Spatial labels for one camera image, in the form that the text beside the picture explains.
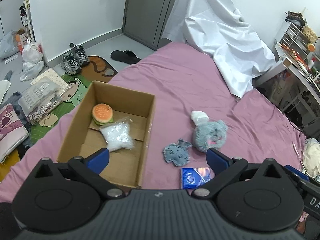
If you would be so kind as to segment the grey plush mouse toy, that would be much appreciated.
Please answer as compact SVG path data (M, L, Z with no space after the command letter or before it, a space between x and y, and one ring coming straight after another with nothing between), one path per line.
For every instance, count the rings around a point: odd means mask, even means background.
M193 131L192 144L200 152L209 148L220 149L226 142L228 127L224 121L208 121L199 124Z

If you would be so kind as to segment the blue denim bunny patch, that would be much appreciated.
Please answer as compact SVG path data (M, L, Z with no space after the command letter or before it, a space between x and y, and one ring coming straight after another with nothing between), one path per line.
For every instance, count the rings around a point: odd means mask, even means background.
M178 139L177 142L171 143L163 148L163 157L165 162L172 163L176 167L185 166L189 163L189 149L192 144L183 139Z

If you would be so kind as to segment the blue tissue packet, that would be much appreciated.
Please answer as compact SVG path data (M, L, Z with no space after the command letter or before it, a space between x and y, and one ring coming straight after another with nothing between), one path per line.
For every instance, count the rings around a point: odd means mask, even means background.
M180 169L180 188L185 190L196 189L212 178L215 174L209 167L186 167Z

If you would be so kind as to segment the clear star-shaped bag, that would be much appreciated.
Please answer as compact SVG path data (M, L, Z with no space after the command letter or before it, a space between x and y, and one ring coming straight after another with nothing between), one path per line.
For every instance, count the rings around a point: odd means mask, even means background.
M109 152L114 152L122 148L132 150L135 147L135 142L130 135L130 125L132 122L131 118L127 116L99 128L100 133L106 141Z

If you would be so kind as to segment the brown cardboard box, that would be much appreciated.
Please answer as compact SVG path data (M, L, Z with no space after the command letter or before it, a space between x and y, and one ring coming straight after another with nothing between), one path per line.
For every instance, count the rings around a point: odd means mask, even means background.
M100 175L122 188L142 186L155 96L94 81L71 122L57 161L88 157L101 148L110 152Z

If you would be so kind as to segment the plush hamburger toy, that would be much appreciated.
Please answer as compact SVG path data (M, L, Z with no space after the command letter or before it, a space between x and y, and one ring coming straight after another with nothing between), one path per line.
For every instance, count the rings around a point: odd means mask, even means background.
M113 109L104 103L97 104L92 109L93 121L98 126L113 122Z

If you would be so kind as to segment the pink bed sheet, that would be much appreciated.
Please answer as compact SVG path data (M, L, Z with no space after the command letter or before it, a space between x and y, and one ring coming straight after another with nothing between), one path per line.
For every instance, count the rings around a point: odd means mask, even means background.
M115 120L132 120L134 148L112 152L101 173L125 191L180 187L180 169L166 163L162 151L179 139L191 141L192 111L203 111L227 125L220 150L224 155L250 163L273 158L281 165L300 167L305 135L274 104L256 89L236 99L208 55L186 44L170 43L110 82L92 82L80 105L61 117L11 168L1 182L2 202L12 202L41 158L64 163L106 146L91 115L98 103L111 106Z

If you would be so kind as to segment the grey parcel bag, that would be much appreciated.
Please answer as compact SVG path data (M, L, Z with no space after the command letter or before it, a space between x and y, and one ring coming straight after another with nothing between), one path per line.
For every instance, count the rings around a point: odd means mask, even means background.
M43 77L34 85L26 89L18 103L22 107L25 114L33 111L44 99L50 94L56 92L59 85L50 80L48 77Z

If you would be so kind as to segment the pink patterned cushion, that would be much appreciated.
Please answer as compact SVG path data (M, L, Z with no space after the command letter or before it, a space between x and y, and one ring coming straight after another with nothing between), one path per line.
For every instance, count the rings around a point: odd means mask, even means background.
M29 133L14 111L12 104L1 108L0 154L1 163L25 139Z

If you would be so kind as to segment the grey sneaker left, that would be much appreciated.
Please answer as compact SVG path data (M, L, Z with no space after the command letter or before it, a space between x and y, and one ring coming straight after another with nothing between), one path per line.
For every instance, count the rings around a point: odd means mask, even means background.
M81 72L81 67L72 53L65 53L62 55L61 68L70 76L77 75Z

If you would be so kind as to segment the grey sneaker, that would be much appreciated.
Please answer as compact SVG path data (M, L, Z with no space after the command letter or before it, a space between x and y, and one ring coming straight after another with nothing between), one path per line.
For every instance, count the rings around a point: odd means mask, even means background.
M61 68L70 76L77 75L81 72L81 67L72 53L65 53L62 55Z
M85 53L85 48L78 44L74 46L74 57L81 67L84 67L90 63L90 60Z

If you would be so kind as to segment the grey sneaker right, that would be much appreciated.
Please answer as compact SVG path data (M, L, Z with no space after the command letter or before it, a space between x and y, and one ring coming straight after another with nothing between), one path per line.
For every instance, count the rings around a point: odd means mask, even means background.
M74 46L74 57L81 67L84 67L90 63L90 60L85 53L85 48L78 44Z

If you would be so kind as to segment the white desk with clutter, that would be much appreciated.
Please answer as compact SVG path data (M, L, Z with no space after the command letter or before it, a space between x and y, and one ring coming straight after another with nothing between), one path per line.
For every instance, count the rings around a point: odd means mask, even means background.
M319 94L317 71L311 65L312 59L308 58L308 55L315 52L318 36L308 26L302 13L287 11L285 15L275 41L298 63L298 68L307 76L307 80Z

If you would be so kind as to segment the white plastic bag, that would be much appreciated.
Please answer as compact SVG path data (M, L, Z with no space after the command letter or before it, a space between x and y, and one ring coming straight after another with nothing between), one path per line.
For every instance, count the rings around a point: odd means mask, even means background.
M38 42L28 42L22 50L21 81L32 80L44 67L43 53Z

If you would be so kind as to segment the white crumpled sheet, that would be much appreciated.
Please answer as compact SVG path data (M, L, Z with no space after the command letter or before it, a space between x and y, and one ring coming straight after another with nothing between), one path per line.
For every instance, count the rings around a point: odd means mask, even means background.
M239 98L275 64L270 48L232 0L175 0L162 37L209 55L230 93Z

